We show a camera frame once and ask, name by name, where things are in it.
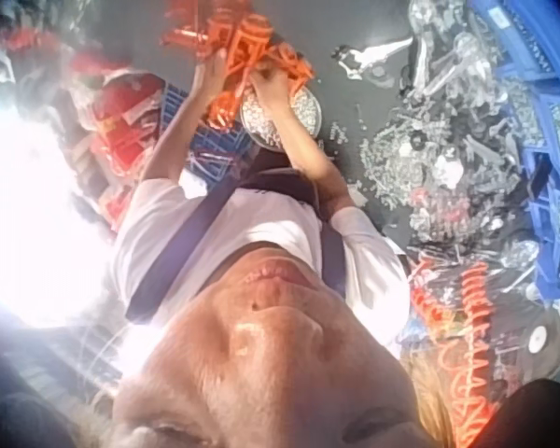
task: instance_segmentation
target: white shirt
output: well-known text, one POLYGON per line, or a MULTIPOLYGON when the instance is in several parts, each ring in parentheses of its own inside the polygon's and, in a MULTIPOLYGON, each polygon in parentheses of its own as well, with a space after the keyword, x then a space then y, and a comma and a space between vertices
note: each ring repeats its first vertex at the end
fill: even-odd
MULTIPOLYGON (((112 264, 114 285, 126 303, 202 199, 187 199, 184 190, 168 179, 139 185, 112 264)), ((409 285, 395 254, 398 248, 358 208, 344 208, 330 223, 344 240, 346 304, 373 337, 397 356, 395 340, 406 324, 410 304, 409 285)), ((307 204, 274 192, 236 190, 176 278, 152 325, 165 325, 226 257, 250 243, 275 243, 321 275, 320 230, 321 223, 307 204)))

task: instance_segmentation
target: gray surface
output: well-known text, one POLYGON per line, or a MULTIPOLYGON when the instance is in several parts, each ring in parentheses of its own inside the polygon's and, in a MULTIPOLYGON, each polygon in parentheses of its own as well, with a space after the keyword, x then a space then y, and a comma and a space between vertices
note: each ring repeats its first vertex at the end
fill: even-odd
MULTIPOLYGON (((388 112, 397 105, 397 87, 383 90, 367 81, 349 80, 330 55, 343 44, 364 49, 410 35, 408 2, 254 0, 254 6, 258 13, 270 19, 280 36, 311 62, 317 79, 308 87, 319 100, 324 116, 320 138, 324 138, 328 154, 338 151, 337 163, 348 180, 364 181, 358 145, 361 138, 373 136, 384 126, 388 112), (360 104, 362 118, 367 124, 365 133, 357 122, 356 104, 360 104), (328 141, 333 121, 347 128, 347 144, 337 146, 328 141)), ((188 89, 194 59, 182 49, 160 46, 161 35, 174 27, 173 22, 164 18, 166 8, 167 0, 108 0, 103 15, 103 38, 110 42, 116 40, 126 47, 136 67, 188 89)), ((398 79, 407 61, 408 50, 404 50, 390 60, 388 72, 398 79)), ((370 214, 381 225, 380 215, 384 211, 377 200, 372 202, 370 214)))

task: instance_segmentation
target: shirt sleeve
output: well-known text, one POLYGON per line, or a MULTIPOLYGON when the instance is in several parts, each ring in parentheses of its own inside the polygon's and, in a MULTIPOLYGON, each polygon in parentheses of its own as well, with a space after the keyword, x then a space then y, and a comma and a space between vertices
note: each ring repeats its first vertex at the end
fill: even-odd
POLYGON ((182 224, 192 202, 169 179, 146 180, 135 190, 110 265, 114 288, 125 303, 182 224))
POLYGON ((409 283, 397 257, 403 252, 358 208, 342 209, 330 223, 344 238, 347 304, 373 337, 398 356, 396 339, 409 318, 411 303, 409 283))

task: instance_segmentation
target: mouth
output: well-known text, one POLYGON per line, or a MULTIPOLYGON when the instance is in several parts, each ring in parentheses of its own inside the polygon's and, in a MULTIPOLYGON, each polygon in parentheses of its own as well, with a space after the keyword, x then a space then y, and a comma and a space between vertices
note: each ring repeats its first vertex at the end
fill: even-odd
POLYGON ((252 284, 265 280, 279 279, 292 285, 315 289, 299 267, 289 259, 267 259, 257 269, 250 272, 243 280, 252 284))

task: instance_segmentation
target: hand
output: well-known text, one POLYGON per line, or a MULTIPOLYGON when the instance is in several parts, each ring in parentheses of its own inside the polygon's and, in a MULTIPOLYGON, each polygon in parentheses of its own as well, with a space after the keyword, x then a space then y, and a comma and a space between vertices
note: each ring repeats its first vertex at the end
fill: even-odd
POLYGON ((195 68, 191 96, 208 104, 222 93, 226 80, 226 49, 219 49, 195 68))
POLYGON ((287 72, 272 63, 261 63, 251 73, 251 83, 259 105, 268 117, 271 118, 275 112, 290 109, 287 72))

